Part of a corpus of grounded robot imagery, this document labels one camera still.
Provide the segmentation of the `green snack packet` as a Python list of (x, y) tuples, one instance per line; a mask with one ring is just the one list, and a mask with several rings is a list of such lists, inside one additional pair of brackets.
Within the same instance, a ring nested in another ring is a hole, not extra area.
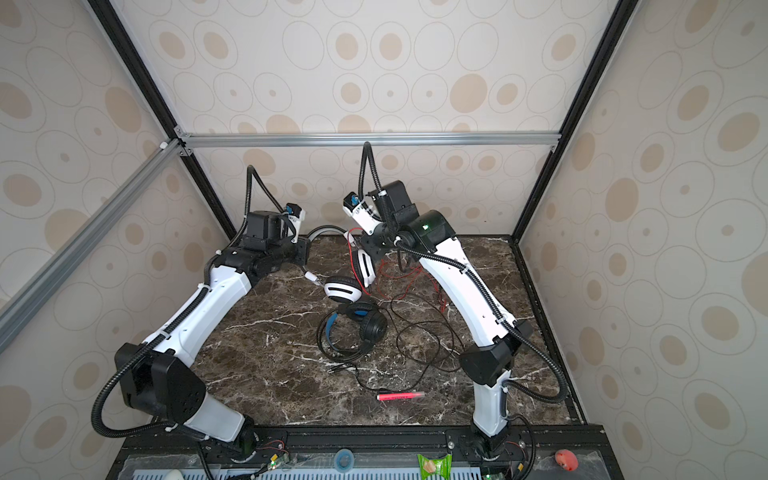
[(447, 454), (442, 458), (431, 459), (424, 455), (417, 455), (419, 464), (419, 476), (421, 480), (429, 480), (434, 477), (450, 480), (452, 471), (452, 455)]

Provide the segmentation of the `black corner frame post left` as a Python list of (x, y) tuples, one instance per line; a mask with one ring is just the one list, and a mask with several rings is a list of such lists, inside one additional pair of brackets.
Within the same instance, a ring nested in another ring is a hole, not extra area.
[(197, 157), (182, 139), (183, 130), (123, 22), (119, 19), (117, 10), (110, 1), (89, 0), (86, 1), (86, 4), (94, 13), (96, 20), (104, 30), (166, 137), (180, 142), (182, 163), (224, 234), (232, 239), (236, 233), (233, 222)]

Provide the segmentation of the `aluminium back rail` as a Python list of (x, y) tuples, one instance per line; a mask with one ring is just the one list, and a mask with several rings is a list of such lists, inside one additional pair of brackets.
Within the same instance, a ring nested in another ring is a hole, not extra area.
[(192, 134), (181, 136), (192, 148), (239, 147), (354, 147), (446, 145), (556, 145), (555, 131), (522, 132), (381, 132), (381, 133), (294, 133), (294, 134)]

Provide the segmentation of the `black corner frame post right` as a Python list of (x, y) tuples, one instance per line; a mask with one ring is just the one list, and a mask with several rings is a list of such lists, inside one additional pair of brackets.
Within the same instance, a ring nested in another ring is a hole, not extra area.
[(554, 150), (550, 152), (540, 171), (534, 187), (524, 205), (521, 216), (511, 235), (513, 245), (518, 245), (543, 198), (558, 165), (571, 143), (577, 127), (593, 98), (598, 84), (634, 15), (638, 0), (620, 0), (616, 3), (603, 35), (597, 43), (595, 52), (587, 66), (585, 75), (579, 84), (570, 104), (564, 122), (559, 130), (560, 138)]

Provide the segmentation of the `black blue headphones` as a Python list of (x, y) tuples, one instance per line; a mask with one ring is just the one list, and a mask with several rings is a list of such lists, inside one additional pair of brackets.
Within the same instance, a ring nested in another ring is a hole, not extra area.
[[(340, 316), (358, 325), (360, 345), (356, 349), (338, 348), (330, 339), (332, 327)], [(316, 330), (316, 344), (320, 352), (332, 362), (352, 363), (373, 350), (386, 336), (388, 325), (389, 320), (382, 313), (379, 303), (369, 296), (363, 296), (355, 302), (340, 304), (320, 321)]]

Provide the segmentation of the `white black headphones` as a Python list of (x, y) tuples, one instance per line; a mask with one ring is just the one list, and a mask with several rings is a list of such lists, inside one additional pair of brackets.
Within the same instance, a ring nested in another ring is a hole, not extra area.
[(359, 227), (344, 230), (335, 225), (322, 225), (312, 229), (308, 234), (309, 242), (318, 239), (323, 234), (339, 233), (347, 244), (348, 270), (321, 280), (314, 273), (302, 268), (304, 277), (316, 286), (322, 286), (325, 295), (337, 303), (353, 303), (368, 294), (368, 288), (376, 279), (375, 264), (372, 257), (362, 247), (362, 237), (356, 238), (354, 233), (361, 232)]

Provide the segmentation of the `pink marker pen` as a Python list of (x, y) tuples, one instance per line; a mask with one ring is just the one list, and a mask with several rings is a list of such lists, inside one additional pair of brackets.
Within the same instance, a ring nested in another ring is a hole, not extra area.
[(423, 392), (398, 392), (398, 393), (380, 393), (376, 395), (376, 399), (381, 402), (397, 401), (397, 400), (411, 400), (418, 399), (424, 396)]

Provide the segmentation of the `aluminium rail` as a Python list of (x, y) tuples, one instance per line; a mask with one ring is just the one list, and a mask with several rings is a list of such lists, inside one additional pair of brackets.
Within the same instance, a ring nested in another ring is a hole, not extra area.
[(3, 307), (2, 350), (12, 344), (181, 149), (181, 141), (172, 139), (156, 150)]
[(381, 132), (381, 133), (294, 133), (294, 134), (192, 134), (181, 136), (192, 148), (239, 147), (354, 147), (446, 145), (556, 145), (555, 131), (522, 132)]

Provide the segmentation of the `red round object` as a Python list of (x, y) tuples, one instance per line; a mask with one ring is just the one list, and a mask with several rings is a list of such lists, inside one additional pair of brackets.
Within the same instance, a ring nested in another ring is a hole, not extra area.
[(565, 471), (575, 471), (579, 467), (579, 460), (571, 450), (561, 449), (554, 454), (556, 463)]

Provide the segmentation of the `black corner frame post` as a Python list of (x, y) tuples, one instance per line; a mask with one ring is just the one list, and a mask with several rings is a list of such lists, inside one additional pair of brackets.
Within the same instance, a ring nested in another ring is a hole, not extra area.
[(182, 139), (183, 130), (123, 22), (119, 19), (117, 10), (110, 1), (89, 0), (86, 1), (86, 4), (94, 13), (96, 20), (104, 30), (166, 137), (180, 142), (182, 163), (224, 234), (232, 239), (236, 233), (233, 222), (197, 157)]
[(543, 198), (558, 165), (571, 143), (577, 127), (593, 98), (598, 84), (634, 15), (638, 0), (620, 0), (616, 3), (603, 35), (597, 43), (595, 52), (587, 66), (585, 75), (579, 84), (570, 104), (564, 122), (559, 130), (560, 138), (554, 150), (550, 152), (540, 171), (534, 187), (524, 205), (521, 216), (511, 235), (513, 245), (518, 245)]

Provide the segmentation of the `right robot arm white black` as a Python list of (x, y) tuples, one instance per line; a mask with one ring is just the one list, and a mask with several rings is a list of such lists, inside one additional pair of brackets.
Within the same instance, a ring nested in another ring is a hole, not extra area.
[[(371, 270), (390, 252), (417, 259), (432, 275), (468, 326), (474, 344), (459, 357), (461, 369), (473, 382), (475, 447), (487, 459), (499, 455), (513, 417), (506, 400), (511, 388), (532, 399), (557, 404), (568, 394), (562, 369), (538, 349), (520, 322), (495, 298), (465, 255), (454, 229), (437, 210), (420, 213), (401, 181), (383, 184), (370, 142), (364, 142), (356, 192), (343, 208), (361, 228), (360, 242), (367, 259), (357, 268), (362, 283), (370, 284)], [(511, 376), (521, 346), (535, 353), (558, 382), (554, 395), (535, 392)]]

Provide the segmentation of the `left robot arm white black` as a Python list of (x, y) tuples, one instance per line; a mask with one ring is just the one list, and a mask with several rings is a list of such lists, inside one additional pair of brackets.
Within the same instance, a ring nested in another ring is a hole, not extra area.
[[(244, 203), (241, 227), (207, 262), (196, 292), (144, 341), (126, 343), (116, 352), (116, 371), (91, 410), (95, 433), (125, 438), (143, 432), (180, 432), (216, 442), (237, 460), (255, 453), (253, 419), (210, 394), (192, 366), (231, 308), (261, 280), (286, 264), (306, 266), (310, 242), (300, 234), (304, 217), (294, 203), (276, 203), (271, 211), (254, 211), (249, 201)], [(126, 406), (155, 417), (155, 422), (127, 429), (107, 426), (103, 410), (115, 389)]]

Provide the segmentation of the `blue tape roll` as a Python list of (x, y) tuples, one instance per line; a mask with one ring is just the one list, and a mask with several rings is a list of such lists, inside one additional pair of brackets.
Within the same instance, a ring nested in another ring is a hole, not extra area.
[(340, 449), (336, 452), (333, 458), (334, 469), (341, 473), (347, 474), (354, 469), (355, 456), (349, 449)]

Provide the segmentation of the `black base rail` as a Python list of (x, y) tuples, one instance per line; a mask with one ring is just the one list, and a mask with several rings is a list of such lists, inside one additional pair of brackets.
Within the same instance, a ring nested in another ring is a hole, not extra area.
[[(257, 449), (246, 460), (213, 442), (149, 434), (125, 441), (110, 479), (418, 479), (417, 455), (452, 455), (453, 479), (620, 479), (623, 474), (605, 430), (596, 425), (513, 425), (499, 455), (483, 457), (467, 426), (278, 426), (257, 429)], [(341, 474), (333, 458), (354, 453)], [(554, 454), (571, 450), (575, 471)]]

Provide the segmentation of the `aluminium left rail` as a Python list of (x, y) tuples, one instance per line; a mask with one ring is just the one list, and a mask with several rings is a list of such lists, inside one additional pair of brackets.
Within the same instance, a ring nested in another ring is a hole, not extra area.
[(156, 150), (3, 307), (2, 350), (12, 344), (181, 149), (181, 141), (172, 139)]

